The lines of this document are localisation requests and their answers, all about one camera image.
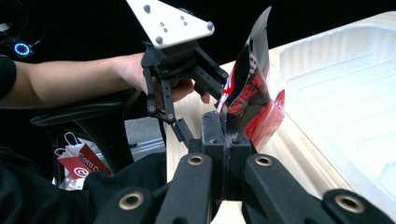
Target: white mounting plate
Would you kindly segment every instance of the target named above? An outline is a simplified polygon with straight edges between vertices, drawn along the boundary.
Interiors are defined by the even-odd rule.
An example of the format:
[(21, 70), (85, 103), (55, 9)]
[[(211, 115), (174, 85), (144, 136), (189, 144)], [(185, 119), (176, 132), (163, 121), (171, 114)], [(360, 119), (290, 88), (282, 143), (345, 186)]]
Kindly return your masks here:
[(215, 27), (157, 0), (127, 0), (156, 49), (213, 35)]

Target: human hand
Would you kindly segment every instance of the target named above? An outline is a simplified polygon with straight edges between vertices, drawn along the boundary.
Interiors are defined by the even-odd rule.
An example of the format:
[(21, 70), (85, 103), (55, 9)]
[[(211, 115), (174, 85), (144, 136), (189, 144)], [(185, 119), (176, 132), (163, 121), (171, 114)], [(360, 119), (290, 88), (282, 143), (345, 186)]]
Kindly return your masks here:
[[(141, 67), (141, 60), (143, 59), (144, 53), (137, 53), (129, 56), (124, 56), (123, 62), (120, 65), (121, 76), (132, 86), (145, 94), (148, 94), (148, 87), (146, 79), (143, 75), (143, 68)], [(155, 87), (155, 93), (157, 99), (162, 99), (162, 88), (157, 78), (153, 78), (153, 84)], [(190, 79), (181, 79), (177, 85), (172, 89), (172, 99), (177, 102), (183, 99), (185, 96), (193, 92), (193, 83)], [(210, 101), (209, 93), (201, 96), (203, 103), (208, 104)], [(163, 102), (160, 100), (157, 102), (158, 107), (163, 108)]]

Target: red and white package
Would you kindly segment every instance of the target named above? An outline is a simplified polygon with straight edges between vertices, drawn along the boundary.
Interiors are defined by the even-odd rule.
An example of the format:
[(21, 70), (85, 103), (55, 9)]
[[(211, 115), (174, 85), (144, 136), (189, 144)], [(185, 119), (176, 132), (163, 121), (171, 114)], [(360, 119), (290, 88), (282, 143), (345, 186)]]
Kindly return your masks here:
[(274, 134), (284, 118), (285, 91), (280, 90), (275, 99), (268, 91), (270, 68), (267, 20), (271, 8), (267, 8), (254, 24), (247, 43), (235, 61), (228, 77), (218, 112), (224, 105), (228, 115), (239, 118), (247, 137), (260, 151)]
[(71, 145), (69, 143), (69, 146), (64, 148), (64, 153), (58, 157), (58, 161), (69, 171), (69, 176), (74, 179), (85, 178), (91, 172), (111, 174), (87, 144)]

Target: tabletop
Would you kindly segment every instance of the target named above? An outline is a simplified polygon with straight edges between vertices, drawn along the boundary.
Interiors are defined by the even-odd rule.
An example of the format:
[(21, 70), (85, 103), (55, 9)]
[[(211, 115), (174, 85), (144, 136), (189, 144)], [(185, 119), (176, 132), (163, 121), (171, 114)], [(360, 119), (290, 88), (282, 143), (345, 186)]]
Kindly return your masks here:
[[(394, 25), (395, 21), (396, 12), (389, 12), (351, 24), (375, 22)], [(279, 54), (286, 46), (269, 50), (271, 76), (279, 76)], [(226, 63), (221, 68), (230, 73), (233, 69), (233, 62)], [(205, 112), (215, 110), (215, 102), (211, 99), (210, 104), (205, 105), (200, 102), (199, 94), (194, 92), (175, 103), (177, 118), (183, 118), (186, 121), (194, 138), (201, 137), (201, 116)], [(179, 159), (187, 154), (188, 150), (183, 143), (177, 141), (170, 127), (167, 127), (166, 133), (167, 173), (168, 180), (171, 180)], [(279, 159), (300, 184), (314, 196), (322, 198), (323, 193), (329, 189), (351, 189), (287, 113), (269, 142), (264, 148), (258, 148), (258, 151)], [(245, 223), (240, 208), (240, 202), (223, 202), (212, 223)]]

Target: chair armrest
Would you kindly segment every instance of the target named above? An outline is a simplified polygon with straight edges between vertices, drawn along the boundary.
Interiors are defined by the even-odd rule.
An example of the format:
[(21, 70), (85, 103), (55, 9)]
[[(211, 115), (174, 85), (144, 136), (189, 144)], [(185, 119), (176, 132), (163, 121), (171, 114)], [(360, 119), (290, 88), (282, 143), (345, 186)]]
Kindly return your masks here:
[(122, 112), (129, 109), (140, 92), (130, 88), (76, 104), (44, 109), (40, 113), (42, 115), (31, 119), (30, 122), (37, 126), (47, 126)]

